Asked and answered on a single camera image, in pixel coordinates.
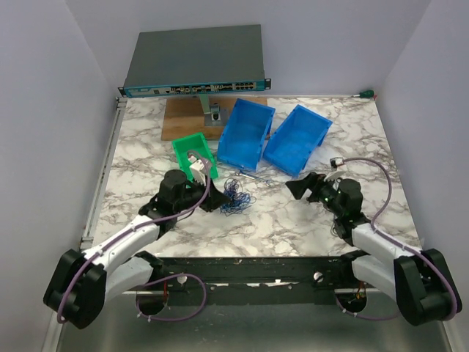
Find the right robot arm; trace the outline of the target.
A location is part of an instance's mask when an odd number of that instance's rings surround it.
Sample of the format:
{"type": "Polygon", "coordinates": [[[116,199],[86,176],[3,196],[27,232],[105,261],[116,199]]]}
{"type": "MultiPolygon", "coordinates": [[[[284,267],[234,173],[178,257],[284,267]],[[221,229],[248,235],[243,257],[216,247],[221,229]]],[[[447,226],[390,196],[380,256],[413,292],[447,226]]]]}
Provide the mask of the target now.
{"type": "Polygon", "coordinates": [[[331,175],[312,172],[286,186],[295,199],[309,192],[308,202],[318,202],[330,211],[337,235],[356,247],[348,263],[337,269],[342,285],[365,282],[377,288],[396,302],[402,317],[413,326],[450,320],[461,312],[462,301],[443,254],[379,234],[362,211],[358,181],[336,181],[331,175]]]}

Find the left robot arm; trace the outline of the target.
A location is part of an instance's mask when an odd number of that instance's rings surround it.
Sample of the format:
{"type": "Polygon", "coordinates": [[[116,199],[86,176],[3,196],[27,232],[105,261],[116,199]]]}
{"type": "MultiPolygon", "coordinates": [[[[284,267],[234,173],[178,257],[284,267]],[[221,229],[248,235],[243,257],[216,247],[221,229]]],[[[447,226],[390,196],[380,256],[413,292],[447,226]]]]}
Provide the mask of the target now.
{"type": "Polygon", "coordinates": [[[134,287],[153,290],[161,284],[162,271],[152,265],[151,257],[139,254],[140,249],[160,239],[180,217],[197,208],[209,213],[229,201],[208,177],[189,181],[178,169],[168,171],[157,194],[122,230],[90,249],[70,249],[60,257],[44,304],[56,313],[58,323],[86,328],[113,297],[134,287]]]}

